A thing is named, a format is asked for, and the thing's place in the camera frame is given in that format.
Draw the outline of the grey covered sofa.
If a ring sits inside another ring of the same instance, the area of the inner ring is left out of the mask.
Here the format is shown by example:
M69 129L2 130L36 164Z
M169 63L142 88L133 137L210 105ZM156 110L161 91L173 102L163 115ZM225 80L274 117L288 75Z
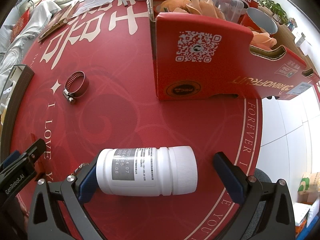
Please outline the grey covered sofa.
M1 26L1 88L14 65L22 63L28 49L41 31L49 23L52 16L61 8L53 1L42 1L30 15L30 19L22 31L11 41L13 25Z

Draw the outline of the green potted plant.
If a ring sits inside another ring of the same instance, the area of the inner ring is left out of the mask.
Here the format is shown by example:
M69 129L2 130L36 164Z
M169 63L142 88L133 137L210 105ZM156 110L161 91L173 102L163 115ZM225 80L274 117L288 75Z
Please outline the green potted plant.
M279 3L272 0L258 0L258 2L262 7L266 7L271 12L273 19L280 25L287 25L289 23L287 13Z

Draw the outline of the white plastic pill bottle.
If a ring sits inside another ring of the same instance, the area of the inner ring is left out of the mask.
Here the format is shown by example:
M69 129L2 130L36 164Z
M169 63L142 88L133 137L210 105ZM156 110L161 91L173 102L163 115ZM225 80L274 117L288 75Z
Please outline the white plastic pill bottle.
M190 146L104 149L96 176L103 193L137 197L193 193L198 181Z

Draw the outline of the red fruit cardboard box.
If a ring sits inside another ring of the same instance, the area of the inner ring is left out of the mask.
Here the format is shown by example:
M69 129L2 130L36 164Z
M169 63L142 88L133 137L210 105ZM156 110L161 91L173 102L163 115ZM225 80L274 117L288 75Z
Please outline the red fruit cardboard box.
M155 13L147 0L153 72L159 100L237 95L290 100L319 82L315 68L284 45L272 51L251 46L247 27L180 12Z

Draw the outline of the round red printed rug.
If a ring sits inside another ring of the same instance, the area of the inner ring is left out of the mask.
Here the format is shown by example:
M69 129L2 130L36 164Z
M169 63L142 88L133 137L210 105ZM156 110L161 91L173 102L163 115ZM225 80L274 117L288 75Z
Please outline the round red printed rug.
M258 159L262 102L217 96L159 101L156 97L145 2L114 0L35 41L23 63L33 71L16 116L11 149L34 139L47 145L45 178L62 181L105 148L192 147L198 168L192 194L121 197L97 191L86 209L108 239L213 239L234 204L213 167L224 152L246 174ZM83 71L85 94L70 104L67 79Z

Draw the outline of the red embroidered cushion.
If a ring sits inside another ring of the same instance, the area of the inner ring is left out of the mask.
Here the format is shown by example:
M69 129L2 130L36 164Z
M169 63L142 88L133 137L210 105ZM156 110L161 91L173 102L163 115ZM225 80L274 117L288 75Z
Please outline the red embroidered cushion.
M12 43L14 39L20 34L20 32L25 28L30 19L30 9L27 9L24 14L18 19L17 23L12 29L10 42Z

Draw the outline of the clear plastic container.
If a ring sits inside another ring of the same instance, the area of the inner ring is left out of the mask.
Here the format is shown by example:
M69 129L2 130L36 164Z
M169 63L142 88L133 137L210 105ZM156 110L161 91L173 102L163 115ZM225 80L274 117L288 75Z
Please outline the clear plastic container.
M222 11L225 19L238 23L244 3L241 0L212 0L213 4Z

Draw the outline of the long red flat box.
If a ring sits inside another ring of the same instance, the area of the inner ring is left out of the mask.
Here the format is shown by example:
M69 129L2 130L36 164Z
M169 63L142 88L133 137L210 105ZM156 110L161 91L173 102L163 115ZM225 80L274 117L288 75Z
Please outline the long red flat box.
M44 40L47 36L49 36L52 32L56 31L56 29L64 26L68 23L69 19L75 13L78 8L80 1L76 3L72 3L67 7L64 7L59 12L57 12L53 18L49 21L46 27L40 32L38 36L38 42Z

